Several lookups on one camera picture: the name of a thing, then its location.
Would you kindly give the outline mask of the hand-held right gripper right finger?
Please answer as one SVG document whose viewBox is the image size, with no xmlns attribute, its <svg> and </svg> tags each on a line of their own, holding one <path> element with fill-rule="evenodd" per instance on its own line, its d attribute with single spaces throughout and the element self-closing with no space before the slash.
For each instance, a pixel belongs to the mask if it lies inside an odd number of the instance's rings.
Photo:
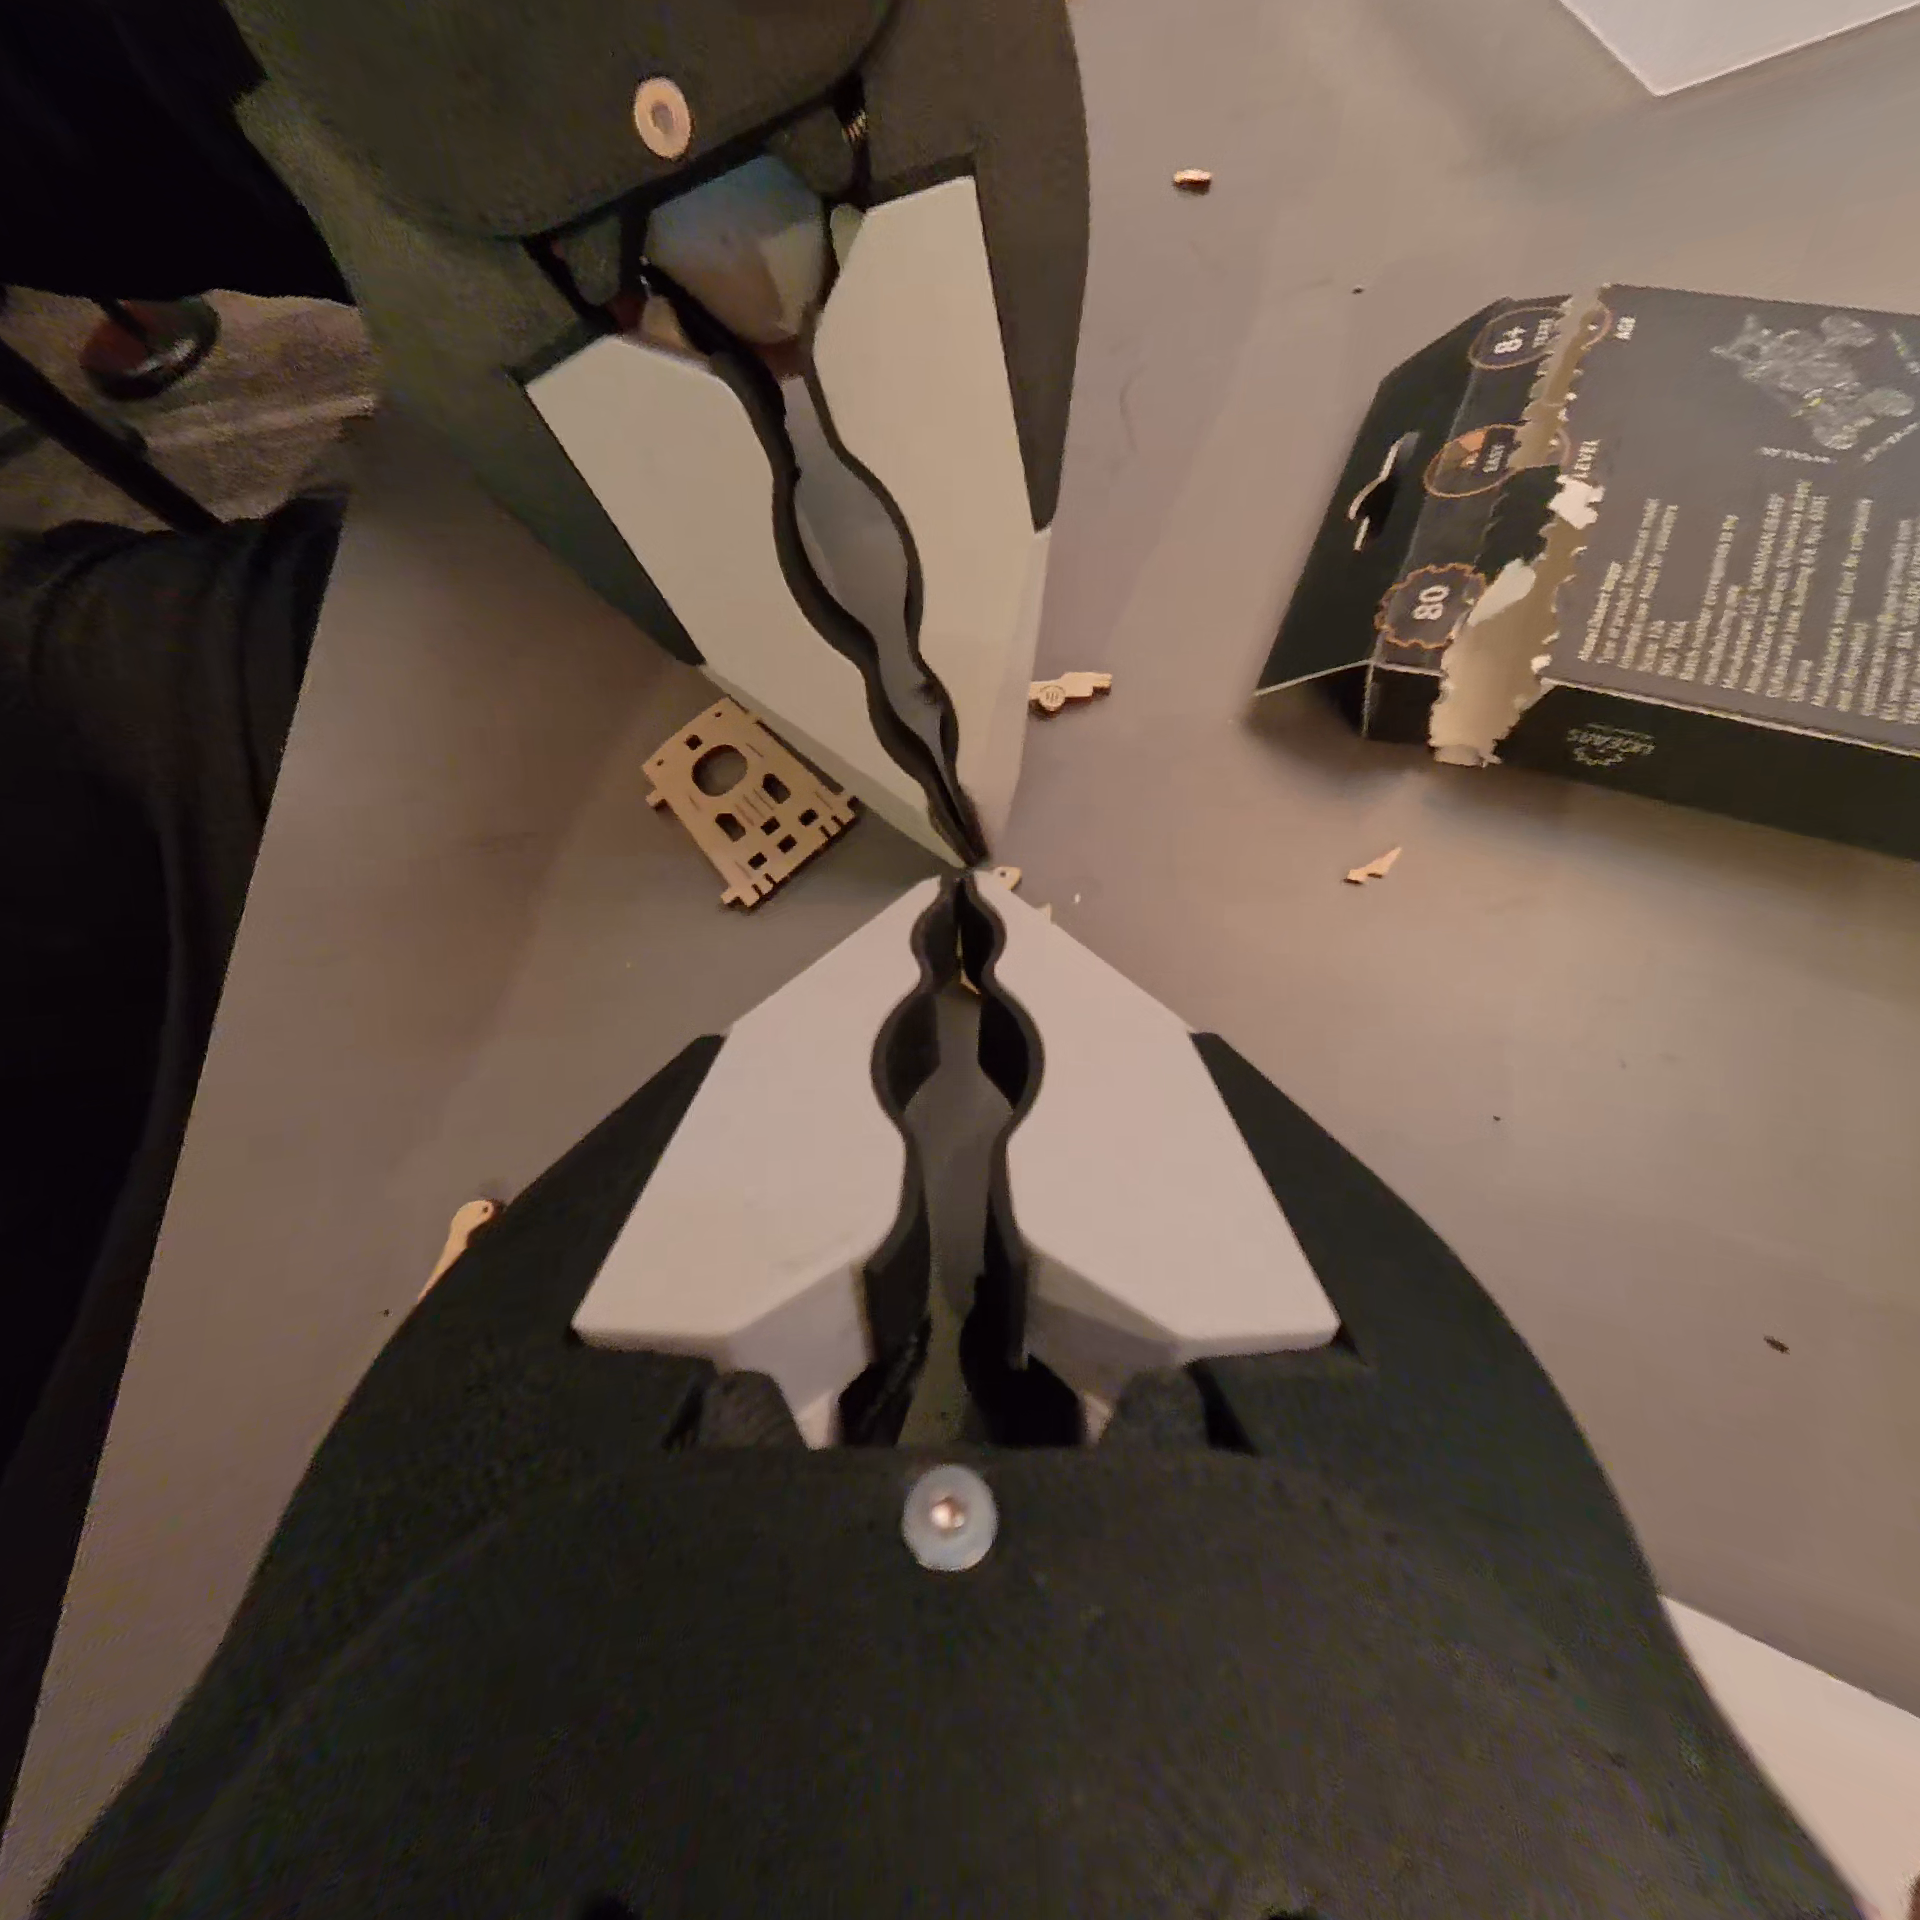
<svg viewBox="0 0 1920 1920">
<path fill-rule="evenodd" d="M 1131 1381 L 1314 1352 L 1338 1309 L 1186 1020 L 966 878 L 981 1065 L 1010 1108 L 993 1149 L 989 1276 L 1010 1363 L 1035 1363 L 1092 1443 Z"/>
</svg>

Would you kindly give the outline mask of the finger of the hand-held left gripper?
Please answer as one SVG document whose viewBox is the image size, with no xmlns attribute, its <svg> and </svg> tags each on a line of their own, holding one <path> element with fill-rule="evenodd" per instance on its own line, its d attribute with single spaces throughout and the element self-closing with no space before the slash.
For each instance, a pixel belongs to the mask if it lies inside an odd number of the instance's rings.
<svg viewBox="0 0 1920 1920">
<path fill-rule="evenodd" d="M 777 388 L 744 363 L 604 335 L 525 383 L 706 676 L 929 853 L 981 853 L 940 760 L 890 707 L 875 638 L 801 537 Z"/>
<path fill-rule="evenodd" d="M 946 750 L 989 868 L 1013 814 L 1050 531 L 1027 492 L 977 181 L 891 198 L 836 236 L 810 341 L 825 405 L 806 449 L 806 543 L 880 645 L 880 680 Z"/>
</svg>

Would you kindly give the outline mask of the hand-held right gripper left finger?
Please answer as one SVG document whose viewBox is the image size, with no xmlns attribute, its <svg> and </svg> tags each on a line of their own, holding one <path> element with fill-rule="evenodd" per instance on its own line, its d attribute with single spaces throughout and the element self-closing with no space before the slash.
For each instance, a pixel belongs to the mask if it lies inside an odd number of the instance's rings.
<svg viewBox="0 0 1920 1920">
<path fill-rule="evenodd" d="M 880 1352 L 862 1272 L 906 1195 L 875 1047 L 946 894 L 910 886 L 731 1023 L 572 1318 L 581 1341 L 769 1376 L 804 1444 L 836 1443 Z"/>
</svg>

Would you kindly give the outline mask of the hook-shaped wooden part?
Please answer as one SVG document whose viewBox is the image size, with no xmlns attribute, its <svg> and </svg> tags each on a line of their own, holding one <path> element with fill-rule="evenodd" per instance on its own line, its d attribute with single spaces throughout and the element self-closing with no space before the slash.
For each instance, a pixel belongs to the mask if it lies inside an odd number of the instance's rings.
<svg viewBox="0 0 1920 1920">
<path fill-rule="evenodd" d="M 452 1217 L 449 1221 L 449 1228 L 446 1228 L 446 1231 L 444 1231 L 441 1248 L 438 1248 L 438 1252 L 437 1252 L 437 1257 L 434 1257 L 434 1261 L 432 1261 L 432 1267 L 429 1267 L 429 1272 L 427 1272 L 425 1283 L 421 1285 L 421 1292 L 419 1292 L 419 1295 L 417 1295 L 417 1303 L 424 1303 L 424 1301 L 425 1301 L 425 1295 L 427 1295 L 427 1294 L 429 1294 L 437 1285 L 441 1285 L 441 1280 L 446 1277 L 446 1272 L 449 1272 L 449 1271 L 451 1271 L 458 1261 L 461 1261 L 461 1260 L 464 1260 L 464 1254 L 468 1252 L 468 1248 L 472 1248 L 473 1239 L 475 1239 L 477 1233 L 482 1233 L 489 1224 L 493 1224 L 493 1223 L 499 1221 L 499 1213 L 501 1213 L 501 1201 L 499 1201 L 499 1200 L 493 1200 L 492 1195 L 481 1195 L 481 1198 L 473 1198 L 473 1200 L 468 1200 L 468 1201 L 461 1201 L 461 1204 L 454 1208 L 454 1213 L 452 1213 Z"/>
</svg>

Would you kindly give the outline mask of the wooden plate with cutouts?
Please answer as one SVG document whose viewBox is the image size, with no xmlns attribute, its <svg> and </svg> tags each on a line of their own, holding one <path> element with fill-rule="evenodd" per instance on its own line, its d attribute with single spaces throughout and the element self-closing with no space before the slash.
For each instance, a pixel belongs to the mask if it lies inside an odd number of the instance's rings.
<svg viewBox="0 0 1920 1920">
<path fill-rule="evenodd" d="M 842 785 L 729 697 L 696 712 L 642 772 L 650 806 L 670 811 L 684 828 L 733 910 L 770 897 L 857 816 Z"/>
</svg>

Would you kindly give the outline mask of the round dark furniture foot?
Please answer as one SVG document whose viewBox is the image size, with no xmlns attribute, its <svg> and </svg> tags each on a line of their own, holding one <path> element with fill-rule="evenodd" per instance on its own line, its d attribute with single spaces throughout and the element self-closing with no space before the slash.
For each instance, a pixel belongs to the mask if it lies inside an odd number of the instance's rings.
<svg viewBox="0 0 1920 1920">
<path fill-rule="evenodd" d="M 109 399 L 150 399 L 197 372 L 222 325 L 204 296 L 168 302 L 96 300 L 98 325 L 80 349 L 89 385 Z"/>
</svg>

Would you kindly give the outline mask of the black metal bar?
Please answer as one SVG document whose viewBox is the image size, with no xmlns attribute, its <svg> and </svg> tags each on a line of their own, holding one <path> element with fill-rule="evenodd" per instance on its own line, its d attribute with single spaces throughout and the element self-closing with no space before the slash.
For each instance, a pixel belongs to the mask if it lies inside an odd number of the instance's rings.
<svg viewBox="0 0 1920 1920">
<path fill-rule="evenodd" d="M 2 406 L 41 439 L 178 535 L 204 535 L 222 520 L 168 478 L 145 449 L 72 399 L 49 374 L 2 341 Z"/>
</svg>

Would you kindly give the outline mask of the person's dark trouser leg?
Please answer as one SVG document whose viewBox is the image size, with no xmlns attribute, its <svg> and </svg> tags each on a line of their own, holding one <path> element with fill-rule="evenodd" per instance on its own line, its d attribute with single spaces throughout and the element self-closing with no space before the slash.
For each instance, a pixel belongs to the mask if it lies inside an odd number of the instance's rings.
<svg viewBox="0 0 1920 1920">
<path fill-rule="evenodd" d="M 8 1805 L 344 526 L 4 533 Z"/>
</svg>

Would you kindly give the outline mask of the torn black cardboard box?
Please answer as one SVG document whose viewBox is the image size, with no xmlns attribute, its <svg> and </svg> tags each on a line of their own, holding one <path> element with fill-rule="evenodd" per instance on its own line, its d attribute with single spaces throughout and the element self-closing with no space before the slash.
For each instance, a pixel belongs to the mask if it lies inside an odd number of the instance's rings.
<svg viewBox="0 0 1920 1920">
<path fill-rule="evenodd" d="M 1376 385 L 1254 697 L 1915 859 L 1917 318 L 1603 284 Z"/>
</svg>

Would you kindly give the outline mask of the white paper sheet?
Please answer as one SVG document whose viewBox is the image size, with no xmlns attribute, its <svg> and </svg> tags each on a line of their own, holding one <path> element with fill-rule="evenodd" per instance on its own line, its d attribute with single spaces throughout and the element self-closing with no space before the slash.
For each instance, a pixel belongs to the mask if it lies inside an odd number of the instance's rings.
<svg viewBox="0 0 1920 1920">
<path fill-rule="evenodd" d="M 1597 46 L 1649 95 L 1733 77 L 1750 67 L 1804 53 L 1915 1 L 1564 1 Z"/>
<path fill-rule="evenodd" d="M 1915 1916 L 1917 1717 L 1665 1599 L 1748 1753 L 1869 1916 Z"/>
</svg>

